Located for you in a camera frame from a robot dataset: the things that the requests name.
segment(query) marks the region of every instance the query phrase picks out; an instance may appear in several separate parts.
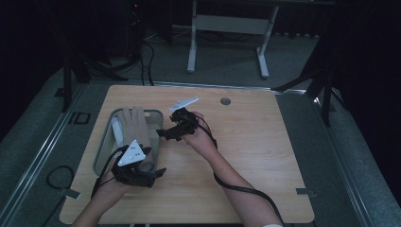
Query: white triangular marker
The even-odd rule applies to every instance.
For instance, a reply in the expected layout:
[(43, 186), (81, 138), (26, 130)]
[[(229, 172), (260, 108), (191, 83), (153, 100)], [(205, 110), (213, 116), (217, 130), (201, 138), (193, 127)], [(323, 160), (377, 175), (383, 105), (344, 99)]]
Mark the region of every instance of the white triangular marker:
[(171, 112), (177, 111), (182, 107), (186, 107), (189, 104), (192, 104), (196, 101), (198, 101), (199, 98), (197, 96), (192, 97), (192, 98), (188, 98), (185, 100), (177, 100), (176, 104), (174, 104), (172, 107), (168, 108)]
[(125, 166), (128, 164), (136, 163), (142, 161), (146, 158), (144, 151), (141, 150), (139, 144), (136, 140), (133, 140), (130, 146), (127, 148), (120, 161), (118, 161), (118, 166)]

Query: wooden table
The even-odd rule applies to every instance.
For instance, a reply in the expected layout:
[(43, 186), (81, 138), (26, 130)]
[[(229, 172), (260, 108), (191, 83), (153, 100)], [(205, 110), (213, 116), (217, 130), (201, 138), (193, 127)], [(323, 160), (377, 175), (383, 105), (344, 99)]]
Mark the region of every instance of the wooden table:
[[(218, 149), (254, 187), (277, 204), (286, 223), (307, 223), (314, 213), (292, 150), (274, 93), (267, 90), (149, 87), (114, 85), (100, 110), (71, 189), (78, 200), (67, 198), (60, 219), (72, 223), (91, 197), (97, 175), (93, 163), (112, 111), (142, 106), (160, 110), (164, 127), (175, 126), (168, 110), (177, 99), (198, 96), (188, 111), (204, 114)], [(222, 105), (223, 97), (231, 99)], [(101, 219), (100, 223), (240, 223), (213, 178), (211, 168), (184, 141), (161, 139), (158, 167), (165, 175), (152, 188), (134, 188)]]

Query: black stand leg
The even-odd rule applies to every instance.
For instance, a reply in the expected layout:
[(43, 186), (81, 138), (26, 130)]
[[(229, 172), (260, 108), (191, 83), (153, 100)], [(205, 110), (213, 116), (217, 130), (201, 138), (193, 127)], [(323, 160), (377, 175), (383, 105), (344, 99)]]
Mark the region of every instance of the black stand leg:
[(271, 88), (271, 90), (277, 92), (285, 92), (289, 88), (301, 82), (304, 82), (307, 79), (313, 79), (313, 81), (307, 88), (306, 93), (309, 97), (316, 98), (324, 88), (322, 118), (326, 126), (330, 127), (329, 111), (330, 111), (331, 92), (333, 86), (333, 77), (335, 72), (335, 64), (333, 63), (333, 61), (327, 61), (327, 62), (328, 64), (324, 67), (324, 69), (313, 70), (311, 72), (306, 73), (305, 75), (299, 76), (295, 80), (292, 80), (283, 86)]
[(84, 61), (84, 62), (88, 63), (89, 65), (91, 65), (96, 70), (99, 70), (100, 72), (104, 73), (110, 79), (120, 80), (120, 81), (127, 81), (128, 80), (128, 79), (125, 79), (125, 78), (121, 78), (120, 76), (115, 74), (112, 70), (104, 67), (103, 65), (97, 63), (96, 61), (92, 61), (91, 59), (87, 58), (85, 55), (80, 54), (80, 55), (78, 55), (78, 57), (82, 61)]
[(71, 67), (70, 67), (70, 58), (68, 56), (64, 57), (64, 62), (62, 64), (62, 67), (63, 67), (63, 80), (64, 80), (64, 88), (63, 88), (64, 105), (62, 106), (62, 112), (64, 113), (67, 111), (72, 101)]

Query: small round object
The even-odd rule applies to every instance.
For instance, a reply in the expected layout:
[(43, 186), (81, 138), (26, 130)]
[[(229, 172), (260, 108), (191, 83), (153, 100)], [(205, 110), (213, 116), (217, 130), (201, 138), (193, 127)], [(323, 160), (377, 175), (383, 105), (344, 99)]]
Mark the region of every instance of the small round object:
[(221, 104), (223, 104), (224, 106), (228, 106), (231, 104), (231, 100), (228, 97), (222, 97), (220, 100)]

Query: white plastic piece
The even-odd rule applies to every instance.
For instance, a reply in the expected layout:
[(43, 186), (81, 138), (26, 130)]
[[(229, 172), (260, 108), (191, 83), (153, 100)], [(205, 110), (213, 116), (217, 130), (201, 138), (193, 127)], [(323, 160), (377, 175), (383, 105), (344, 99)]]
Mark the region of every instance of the white plastic piece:
[(171, 112), (177, 111), (182, 107), (186, 107), (187, 105), (190, 105), (196, 101), (198, 101), (199, 98), (197, 96), (188, 98), (185, 100), (177, 100), (177, 103), (174, 104), (172, 107), (168, 108)]
[(112, 127), (113, 127), (115, 143), (119, 148), (121, 148), (124, 146), (123, 131), (121, 129), (121, 122), (116, 116), (112, 118)]
[(133, 140), (130, 146), (127, 148), (120, 161), (118, 161), (118, 166), (126, 166), (128, 164), (133, 164), (142, 160), (145, 160), (147, 156), (144, 151), (141, 150), (139, 144), (136, 140)]

